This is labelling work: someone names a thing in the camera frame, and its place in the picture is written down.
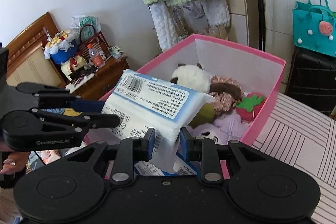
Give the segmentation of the person's left hand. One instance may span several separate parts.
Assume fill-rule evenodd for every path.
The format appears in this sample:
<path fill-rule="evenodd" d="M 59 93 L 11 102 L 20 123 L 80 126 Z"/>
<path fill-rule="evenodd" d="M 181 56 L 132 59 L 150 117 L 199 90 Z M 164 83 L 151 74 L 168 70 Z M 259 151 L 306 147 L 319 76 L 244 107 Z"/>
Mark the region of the person's left hand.
<path fill-rule="evenodd" d="M 26 168 L 30 152 L 1 152 L 2 169 L 1 174 L 11 175 Z"/>

